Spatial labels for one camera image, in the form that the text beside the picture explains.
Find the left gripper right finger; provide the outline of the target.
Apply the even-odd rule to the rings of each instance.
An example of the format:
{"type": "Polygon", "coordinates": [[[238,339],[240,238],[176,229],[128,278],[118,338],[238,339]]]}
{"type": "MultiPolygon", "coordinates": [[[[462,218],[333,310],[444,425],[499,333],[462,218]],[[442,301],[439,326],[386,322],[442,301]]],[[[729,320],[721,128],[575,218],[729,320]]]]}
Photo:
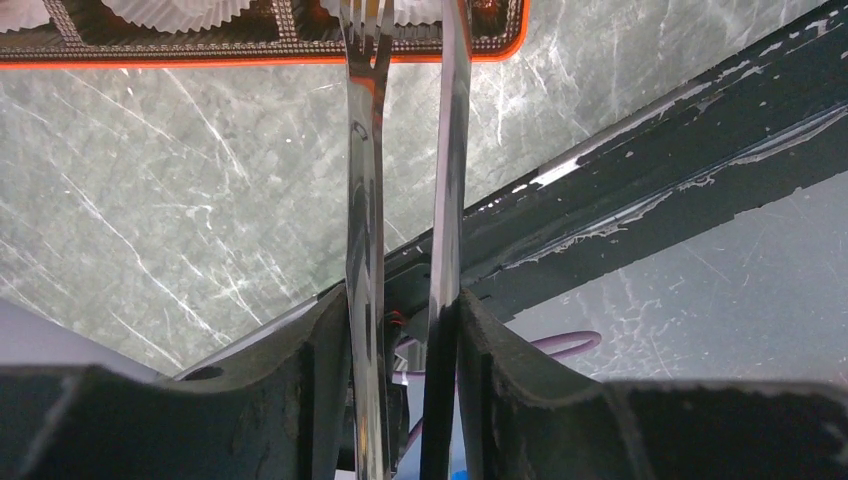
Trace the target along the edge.
{"type": "Polygon", "coordinates": [[[843,479],[847,393],[784,381],[598,382],[458,299],[473,479],[843,479]]]}

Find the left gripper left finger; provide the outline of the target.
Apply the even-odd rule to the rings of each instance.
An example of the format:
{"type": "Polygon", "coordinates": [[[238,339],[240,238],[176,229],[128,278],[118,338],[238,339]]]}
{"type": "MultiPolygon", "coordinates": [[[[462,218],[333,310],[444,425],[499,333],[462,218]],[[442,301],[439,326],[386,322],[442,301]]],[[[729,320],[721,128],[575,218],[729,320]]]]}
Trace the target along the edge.
{"type": "Polygon", "coordinates": [[[1,371],[5,479],[331,479],[350,374],[343,286],[176,380],[98,365],[1,371]]]}

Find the metal tongs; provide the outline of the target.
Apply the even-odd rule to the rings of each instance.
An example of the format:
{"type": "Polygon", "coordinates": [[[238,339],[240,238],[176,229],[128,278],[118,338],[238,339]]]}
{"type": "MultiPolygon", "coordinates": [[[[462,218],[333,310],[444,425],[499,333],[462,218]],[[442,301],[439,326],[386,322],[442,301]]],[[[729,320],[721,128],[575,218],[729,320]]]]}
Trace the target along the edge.
{"type": "MultiPolygon", "coordinates": [[[[442,72],[431,249],[420,467],[424,479],[451,475],[460,251],[468,144],[471,12],[442,5],[442,72]]],[[[394,7],[344,1],[339,23],[346,55],[348,112],[345,283],[352,341],[354,465],[361,479],[391,472],[384,347],[383,107],[392,59],[394,7]]]]}

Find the orange compartment box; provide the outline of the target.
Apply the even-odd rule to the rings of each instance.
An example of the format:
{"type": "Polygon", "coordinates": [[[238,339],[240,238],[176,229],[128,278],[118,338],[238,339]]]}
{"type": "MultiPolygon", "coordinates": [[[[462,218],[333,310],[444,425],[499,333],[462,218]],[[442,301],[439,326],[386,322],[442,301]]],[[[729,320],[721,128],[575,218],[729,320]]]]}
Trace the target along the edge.
{"type": "MultiPolygon", "coordinates": [[[[1,1],[1,69],[342,64],[339,19],[319,1],[251,1],[220,27],[164,33],[104,1],[1,1]]],[[[472,58],[503,61],[523,44],[530,1],[468,1],[472,58]]],[[[442,22],[395,24],[392,60],[435,63],[442,22]]]]}

